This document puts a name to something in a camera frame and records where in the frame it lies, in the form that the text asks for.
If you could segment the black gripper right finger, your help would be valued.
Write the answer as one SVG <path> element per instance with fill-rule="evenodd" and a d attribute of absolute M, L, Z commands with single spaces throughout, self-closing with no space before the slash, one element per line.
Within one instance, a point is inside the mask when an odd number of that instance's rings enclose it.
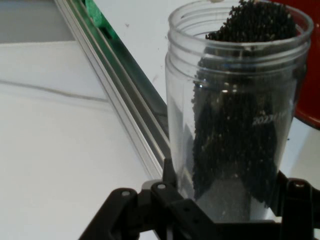
<path fill-rule="evenodd" d="M 316 240 L 320 228 L 320 190 L 307 180 L 277 174 L 271 210 L 281 217 L 281 240 Z"/>

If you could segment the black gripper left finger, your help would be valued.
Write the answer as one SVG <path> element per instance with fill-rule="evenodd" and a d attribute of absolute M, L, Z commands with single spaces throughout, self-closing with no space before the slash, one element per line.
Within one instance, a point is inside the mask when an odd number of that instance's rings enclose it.
<path fill-rule="evenodd" d="M 176 190 L 171 159 L 165 159 L 161 180 L 139 193 L 113 190 L 86 227 L 81 240 L 137 240 L 155 231 L 160 240 L 211 240 L 212 222 L 191 199 Z"/>

